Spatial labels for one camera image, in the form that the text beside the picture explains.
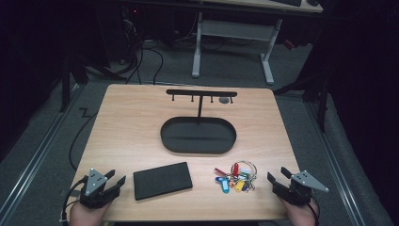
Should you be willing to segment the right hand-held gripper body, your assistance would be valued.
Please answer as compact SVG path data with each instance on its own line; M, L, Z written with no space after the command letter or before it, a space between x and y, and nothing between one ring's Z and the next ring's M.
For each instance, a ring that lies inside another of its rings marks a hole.
M291 183L283 187L273 186L272 191L283 200L296 206L304 206L311 201L314 189L329 192L329 189L314 178L309 172L303 170L292 173Z

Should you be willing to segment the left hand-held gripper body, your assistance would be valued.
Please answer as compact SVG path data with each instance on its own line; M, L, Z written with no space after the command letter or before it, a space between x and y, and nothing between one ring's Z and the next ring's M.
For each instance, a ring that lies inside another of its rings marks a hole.
M98 209L115 200L120 190L104 189L108 180L96 169L90 169L88 180L81 189L80 203L89 209Z

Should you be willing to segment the bunch of keys with coloured tags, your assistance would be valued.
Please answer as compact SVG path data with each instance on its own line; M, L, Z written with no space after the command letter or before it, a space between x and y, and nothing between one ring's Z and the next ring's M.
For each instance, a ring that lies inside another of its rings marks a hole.
M247 160L235 161L230 171L214 168L215 181L221 185L222 192L249 192L256 189L257 167Z

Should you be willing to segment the black wallet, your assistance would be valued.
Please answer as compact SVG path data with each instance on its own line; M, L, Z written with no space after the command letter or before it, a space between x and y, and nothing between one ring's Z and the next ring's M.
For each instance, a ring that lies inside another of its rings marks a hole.
M186 162L136 171L133 182L137 201L193 187Z

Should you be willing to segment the black key rack with tray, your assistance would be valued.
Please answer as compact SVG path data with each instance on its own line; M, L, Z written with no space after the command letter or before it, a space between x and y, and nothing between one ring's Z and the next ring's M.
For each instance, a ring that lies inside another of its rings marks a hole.
M195 117L174 117L168 119L161 127L160 137L163 145L173 153L224 154L236 141L234 126L222 118L203 117L203 98L225 98L232 104L235 91L210 91L167 89L166 94L175 99L176 95L199 97L198 115Z

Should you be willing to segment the person's right hand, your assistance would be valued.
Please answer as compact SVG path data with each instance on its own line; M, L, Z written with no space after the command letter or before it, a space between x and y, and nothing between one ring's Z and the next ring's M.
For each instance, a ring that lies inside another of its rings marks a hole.
M320 215L319 205L315 199L305 206L295 206L279 198L286 209L286 215L293 226L316 226Z

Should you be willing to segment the person's left hand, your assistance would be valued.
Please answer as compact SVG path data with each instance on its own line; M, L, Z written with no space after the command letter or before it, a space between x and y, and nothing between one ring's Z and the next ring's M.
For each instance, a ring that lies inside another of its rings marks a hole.
M70 226L101 226L111 202L98 209L89 209L80 202L75 203L70 211Z

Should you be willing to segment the dark metal stand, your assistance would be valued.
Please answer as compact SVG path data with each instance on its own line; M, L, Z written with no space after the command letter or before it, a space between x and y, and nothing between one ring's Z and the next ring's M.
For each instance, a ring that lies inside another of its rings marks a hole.
M88 82L85 65L79 56L67 53L62 61L62 95L60 111L65 112L71 101L71 77L78 85L85 85Z
M329 73L319 73L316 75L309 76L307 78L301 78L285 87L274 90L275 95L281 95L290 90L303 88L302 99L304 102L318 103L318 110L316 114L316 122L319 129L325 133L325 117L327 112L327 96L328 87L330 81Z

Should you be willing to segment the desk with white legs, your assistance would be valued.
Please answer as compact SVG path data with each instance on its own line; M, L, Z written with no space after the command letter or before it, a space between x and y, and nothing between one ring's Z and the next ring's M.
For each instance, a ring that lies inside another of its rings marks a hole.
M305 15L316 15L323 12L319 4L313 7L307 0L301 0L300 7L288 6L270 0L193 0L199 7L249 7L254 9L271 9L274 12L304 13ZM268 85L274 84L274 77L271 72L269 58L275 45L276 39L282 24L282 18L278 17L272 24L260 24L250 22L228 22L226 19L204 19L203 13L197 14L197 35L196 49L193 58L192 76L200 76L201 63L201 40L203 36L232 38L239 40L266 41L268 46L265 52L260 54L260 61L263 66L263 74Z

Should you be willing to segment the black keyboard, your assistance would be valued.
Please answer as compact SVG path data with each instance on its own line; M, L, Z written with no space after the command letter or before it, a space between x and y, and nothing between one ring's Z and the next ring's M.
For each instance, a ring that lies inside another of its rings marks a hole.
M285 4L288 6L293 6L293 7L300 7L301 3L302 3L301 0L270 0L270 1Z

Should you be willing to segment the metal floor rail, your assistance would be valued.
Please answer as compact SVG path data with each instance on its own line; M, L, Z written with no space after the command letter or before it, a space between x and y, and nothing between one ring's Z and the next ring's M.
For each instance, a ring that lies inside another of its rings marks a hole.
M6 159L0 163L0 226L6 226L26 190L30 187L72 104L84 90L84 85L68 89L71 99L61 104L61 88L53 91L45 105L34 114L23 134Z
M322 142L327 165L329 167L335 186L337 187L338 193L340 194L344 208L350 218L351 223L353 226L364 226L365 221L359 210L352 189L350 188L347 180L343 175L343 171L333 152L332 146L327 139L326 133L322 131L318 124L316 107L314 106L314 104L309 103L305 103L304 106L306 107L307 112L311 117L312 124L315 127L318 137Z

